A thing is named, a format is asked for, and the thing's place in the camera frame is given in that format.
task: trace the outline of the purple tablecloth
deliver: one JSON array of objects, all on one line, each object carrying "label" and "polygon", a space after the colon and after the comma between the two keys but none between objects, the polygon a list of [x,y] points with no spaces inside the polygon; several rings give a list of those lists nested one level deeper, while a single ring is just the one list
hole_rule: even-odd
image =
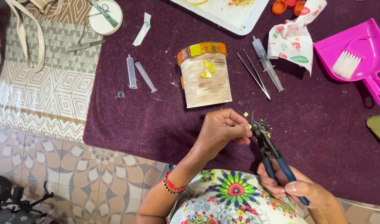
[{"label": "purple tablecloth", "polygon": [[[275,16],[267,5],[253,31],[236,36],[168,0],[116,0],[123,9],[122,27],[106,36],[103,44],[86,120],[84,141],[88,145],[157,160],[178,163],[197,138],[206,112],[231,107],[247,112],[251,119],[265,120],[272,141],[295,166],[335,196],[380,205],[380,143],[367,129],[365,118],[380,114],[364,84],[339,83],[331,79],[314,54],[312,77],[304,68],[283,59],[272,60],[285,88],[276,93],[267,74],[262,74],[268,101],[236,56],[243,48],[254,62],[252,35],[267,46],[267,34],[276,24],[293,18],[291,9]],[[143,43],[132,45],[144,12],[152,15]],[[308,26],[315,42],[375,18],[380,27],[380,0],[329,1]],[[186,109],[177,64],[183,48],[205,41],[226,44],[233,102]],[[137,72],[139,89],[130,90],[128,54],[140,60],[158,89],[150,89]],[[125,98],[115,98],[119,91]],[[253,173],[261,160],[255,145],[229,144],[207,168]]]}]

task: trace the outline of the floral blouse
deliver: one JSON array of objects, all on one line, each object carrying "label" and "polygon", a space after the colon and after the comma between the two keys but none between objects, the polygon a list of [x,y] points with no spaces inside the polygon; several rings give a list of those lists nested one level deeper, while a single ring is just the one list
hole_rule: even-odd
[{"label": "floral blouse", "polygon": [[273,198],[259,176],[238,171],[201,171],[180,194],[168,224],[306,224],[288,198]]}]

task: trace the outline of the red bracelet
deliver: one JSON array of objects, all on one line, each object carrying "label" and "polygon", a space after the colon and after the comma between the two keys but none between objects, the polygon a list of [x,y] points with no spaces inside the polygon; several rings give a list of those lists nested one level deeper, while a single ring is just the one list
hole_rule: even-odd
[{"label": "red bracelet", "polygon": [[166,174],[165,174],[165,177],[164,177],[164,184],[165,184],[165,187],[168,186],[170,189],[174,190],[174,191],[184,191],[187,186],[184,186],[184,187],[181,187],[181,188],[177,188],[175,186],[173,186],[173,184],[168,180],[168,175],[169,175],[170,171],[168,171]]}]

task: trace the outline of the plastic syringe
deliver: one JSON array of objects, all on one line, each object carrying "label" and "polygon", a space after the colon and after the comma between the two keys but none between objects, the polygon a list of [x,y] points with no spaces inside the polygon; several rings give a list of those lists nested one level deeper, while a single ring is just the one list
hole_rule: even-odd
[{"label": "plastic syringe", "polygon": [[263,48],[262,42],[260,42],[260,39],[255,38],[255,36],[252,37],[254,38],[254,41],[252,41],[252,45],[255,48],[257,56],[259,57],[259,60],[263,65],[264,71],[267,71],[273,83],[276,85],[278,92],[284,90],[283,86],[280,83],[280,80],[277,77],[276,72],[273,69],[274,66],[272,66],[270,59],[267,58],[267,54],[265,49]]},{"label": "plastic syringe", "polygon": [[143,79],[146,81],[148,87],[151,89],[151,93],[154,93],[155,91],[157,91],[157,89],[154,88],[154,85],[151,82],[150,78],[148,77],[146,71],[144,71],[143,66],[141,66],[139,60],[135,60],[134,64],[139,70],[140,74],[143,76]]},{"label": "plastic syringe", "polygon": [[126,59],[126,63],[128,65],[129,89],[137,89],[135,66],[133,65],[133,58],[131,58],[131,55],[128,55],[128,58]]}]

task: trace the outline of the woman's right hand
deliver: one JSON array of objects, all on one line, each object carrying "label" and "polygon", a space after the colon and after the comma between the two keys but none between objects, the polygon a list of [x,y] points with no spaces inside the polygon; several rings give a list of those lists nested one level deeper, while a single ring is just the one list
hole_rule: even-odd
[{"label": "woman's right hand", "polygon": [[261,162],[257,168],[257,173],[262,181],[261,185],[276,199],[290,196],[298,203],[301,203],[297,196],[304,196],[310,201],[308,208],[324,208],[330,206],[336,198],[325,188],[310,180],[299,170],[289,166],[297,181],[289,182],[285,174],[280,169],[275,159],[270,159],[272,167],[276,173],[278,182],[267,175],[264,164]]}]

